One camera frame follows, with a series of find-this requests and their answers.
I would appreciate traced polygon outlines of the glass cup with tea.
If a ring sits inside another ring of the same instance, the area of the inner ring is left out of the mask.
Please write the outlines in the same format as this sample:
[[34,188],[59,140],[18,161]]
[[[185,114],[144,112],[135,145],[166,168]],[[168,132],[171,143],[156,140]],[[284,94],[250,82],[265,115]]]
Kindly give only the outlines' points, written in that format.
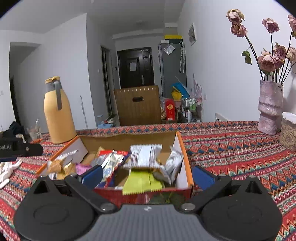
[[41,127],[39,125],[39,119],[36,120],[35,126],[31,128],[27,128],[27,131],[33,141],[42,139],[42,132],[41,132]]

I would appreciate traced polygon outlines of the pink snack packet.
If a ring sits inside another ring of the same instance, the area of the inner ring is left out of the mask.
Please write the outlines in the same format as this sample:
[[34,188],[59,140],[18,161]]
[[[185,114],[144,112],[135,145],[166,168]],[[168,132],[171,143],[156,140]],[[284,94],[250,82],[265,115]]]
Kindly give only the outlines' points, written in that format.
[[91,169],[92,166],[90,166],[90,165],[83,165],[81,163],[77,163],[76,166],[75,166],[75,168],[76,168],[76,173],[78,175],[82,175],[83,173],[85,173],[86,171],[88,171],[89,169]]

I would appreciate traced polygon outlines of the wall electrical panel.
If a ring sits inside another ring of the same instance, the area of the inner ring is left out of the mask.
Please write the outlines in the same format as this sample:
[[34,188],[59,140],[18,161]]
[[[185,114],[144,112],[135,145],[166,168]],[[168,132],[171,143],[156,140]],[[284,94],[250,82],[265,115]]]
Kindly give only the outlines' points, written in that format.
[[188,30],[188,36],[189,36],[189,42],[191,45],[193,45],[196,40],[196,34],[195,34],[195,25],[194,23],[191,24],[189,30]]

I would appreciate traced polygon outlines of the red silver snack bag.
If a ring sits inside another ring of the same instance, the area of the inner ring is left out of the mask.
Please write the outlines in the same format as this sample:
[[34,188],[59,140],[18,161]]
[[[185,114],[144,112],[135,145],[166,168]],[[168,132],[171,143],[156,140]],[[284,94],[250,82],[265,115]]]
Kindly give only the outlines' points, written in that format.
[[130,152],[116,150],[101,150],[91,162],[91,166],[100,165],[103,169],[103,177],[97,187],[104,188],[112,182],[118,168],[125,164]]

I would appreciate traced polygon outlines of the colourful patterned tablecloth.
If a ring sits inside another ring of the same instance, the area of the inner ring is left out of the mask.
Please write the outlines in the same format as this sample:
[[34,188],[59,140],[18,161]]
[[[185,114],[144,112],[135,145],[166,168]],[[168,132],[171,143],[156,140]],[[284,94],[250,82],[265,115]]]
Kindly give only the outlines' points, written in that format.
[[[295,240],[295,152],[257,129],[255,121],[223,121],[82,130],[82,135],[114,136],[123,133],[140,135],[179,131],[191,167],[201,166],[213,174],[227,174],[235,180],[254,174],[267,189],[282,214],[277,240]],[[18,240],[13,217],[20,202],[34,184],[46,162],[63,149],[52,144],[49,135],[41,141],[44,154],[22,158],[21,166],[1,190],[1,233],[6,240]]]

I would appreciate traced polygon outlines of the yellow box on refrigerator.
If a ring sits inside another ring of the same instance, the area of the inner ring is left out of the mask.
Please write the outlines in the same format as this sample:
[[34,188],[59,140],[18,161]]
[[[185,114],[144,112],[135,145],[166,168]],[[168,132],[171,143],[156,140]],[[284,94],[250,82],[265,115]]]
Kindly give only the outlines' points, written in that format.
[[165,35],[165,40],[175,39],[175,40],[181,40],[182,36],[180,35]]

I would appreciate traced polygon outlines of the grey refrigerator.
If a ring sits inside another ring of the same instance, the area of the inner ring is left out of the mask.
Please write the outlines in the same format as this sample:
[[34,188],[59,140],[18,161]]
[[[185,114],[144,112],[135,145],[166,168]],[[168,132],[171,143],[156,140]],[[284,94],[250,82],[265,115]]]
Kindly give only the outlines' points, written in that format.
[[158,50],[162,96],[171,98],[174,84],[182,83],[187,86],[184,44],[181,40],[160,43]]

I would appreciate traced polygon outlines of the white cloth glove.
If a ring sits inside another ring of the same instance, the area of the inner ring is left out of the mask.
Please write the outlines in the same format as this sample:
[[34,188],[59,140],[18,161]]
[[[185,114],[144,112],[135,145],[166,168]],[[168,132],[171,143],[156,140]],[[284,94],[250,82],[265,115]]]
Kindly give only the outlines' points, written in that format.
[[20,167],[21,164],[21,160],[18,160],[16,162],[1,163],[0,189],[3,189],[7,184],[9,184],[10,176],[17,168]]

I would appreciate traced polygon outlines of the lime green snack packet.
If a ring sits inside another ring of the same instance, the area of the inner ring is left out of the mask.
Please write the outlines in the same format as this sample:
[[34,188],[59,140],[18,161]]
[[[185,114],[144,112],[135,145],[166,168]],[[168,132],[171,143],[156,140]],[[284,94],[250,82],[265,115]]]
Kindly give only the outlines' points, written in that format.
[[142,194],[160,191],[164,188],[162,181],[157,180],[151,170],[131,169],[123,186],[123,195]]

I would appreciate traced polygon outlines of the orange cardboard snack box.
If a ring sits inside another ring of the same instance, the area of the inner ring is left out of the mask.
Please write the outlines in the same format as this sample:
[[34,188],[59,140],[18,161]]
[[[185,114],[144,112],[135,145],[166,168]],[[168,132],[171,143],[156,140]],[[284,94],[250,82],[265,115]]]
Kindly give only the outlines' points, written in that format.
[[107,187],[95,188],[95,192],[108,199],[116,206],[123,204],[147,204],[147,203],[171,203],[175,206],[181,205],[192,196],[194,182],[188,156],[181,134],[179,132],[164,133],[136,133],[118,134],[114,136],[96,136],[93,132],[77,135],[74,139],[63,144],[53,144],[49,135],[44,135],[40,142],[46,161],[52,161],[60,154],[74,151],[77,153],[74,159],[82,164],[89,164],[99,148],[106,150],[129,151],[131,145],[161,144],[162,150],[158,160],[164,164],[170,155],[171,147],[183,153],[182,167],[172,187],[165,187],[158,191],[146,191],[142,194],[123,195],[121,188],[124,186],[128,170],[121,169],[117,172],[114,180]]

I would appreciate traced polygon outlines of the dark entrance door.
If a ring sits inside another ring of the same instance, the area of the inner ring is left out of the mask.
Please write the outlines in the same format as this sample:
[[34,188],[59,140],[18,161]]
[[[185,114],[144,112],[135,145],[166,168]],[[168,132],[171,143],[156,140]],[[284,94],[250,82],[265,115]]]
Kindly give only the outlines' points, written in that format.
[[152,48],[136,48],[117,52],[121,88],[154,85]]

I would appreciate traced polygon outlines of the golden brown snack packet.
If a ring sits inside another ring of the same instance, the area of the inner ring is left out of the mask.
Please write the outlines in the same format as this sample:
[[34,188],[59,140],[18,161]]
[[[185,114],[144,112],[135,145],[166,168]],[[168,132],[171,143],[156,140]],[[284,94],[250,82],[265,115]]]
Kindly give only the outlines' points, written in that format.
[[72,161],[64,165],[65,159],[55,159],[47,170],[48,177],[51,180],[64,180],[65,177],[74,174],[76,175],[76,165]]

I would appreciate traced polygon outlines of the yellow thermos jug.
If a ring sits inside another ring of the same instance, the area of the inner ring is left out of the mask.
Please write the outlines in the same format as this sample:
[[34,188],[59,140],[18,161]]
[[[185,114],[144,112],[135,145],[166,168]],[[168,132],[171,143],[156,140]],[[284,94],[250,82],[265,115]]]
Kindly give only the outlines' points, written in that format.
[[60,77],[45,80],[44,114],[54,144],[61,144],[77,136],[71,113],[70,102],[62,88]]

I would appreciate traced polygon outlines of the red gift box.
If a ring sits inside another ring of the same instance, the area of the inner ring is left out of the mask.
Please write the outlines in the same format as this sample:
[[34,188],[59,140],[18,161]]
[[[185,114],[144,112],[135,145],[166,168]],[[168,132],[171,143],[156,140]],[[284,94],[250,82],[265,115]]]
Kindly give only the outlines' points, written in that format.
[[175,101],[173,99],[167,99],[165,101],[165,111],[166,111],[166,119],[168,121],[176,120],[176,107],[175,107]]

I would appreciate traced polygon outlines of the silver white snack packet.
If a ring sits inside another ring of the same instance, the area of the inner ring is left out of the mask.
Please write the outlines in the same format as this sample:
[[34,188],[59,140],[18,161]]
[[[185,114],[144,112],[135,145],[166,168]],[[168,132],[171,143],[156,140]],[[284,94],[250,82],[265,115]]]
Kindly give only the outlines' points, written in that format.
[[170,146],[171,153],[165,165],[161,165],[158,170],[153,171],[156,180],[163,181],[172,186],[175,183],[178,173],[181,170],[184,155],[176,148]]

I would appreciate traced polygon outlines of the clear jar of nuts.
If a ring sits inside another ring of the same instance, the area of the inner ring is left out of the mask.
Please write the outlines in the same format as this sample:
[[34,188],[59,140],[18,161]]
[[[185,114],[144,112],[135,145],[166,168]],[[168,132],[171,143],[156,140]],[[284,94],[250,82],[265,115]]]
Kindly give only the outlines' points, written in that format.
[[296,150],[296,117],[293,113],[283,112],[280,130],[280,143],[295,152]]

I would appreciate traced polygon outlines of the pink textured vase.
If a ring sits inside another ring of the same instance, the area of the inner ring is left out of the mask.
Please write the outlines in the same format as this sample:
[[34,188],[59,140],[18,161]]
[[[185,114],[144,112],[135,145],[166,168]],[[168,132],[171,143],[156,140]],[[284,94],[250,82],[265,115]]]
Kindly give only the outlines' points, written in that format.
[[260,111],[258,130],[267,135],[275,135],[278,131],[277,119],[283,109],[283,85],[261,80],[257,108]]

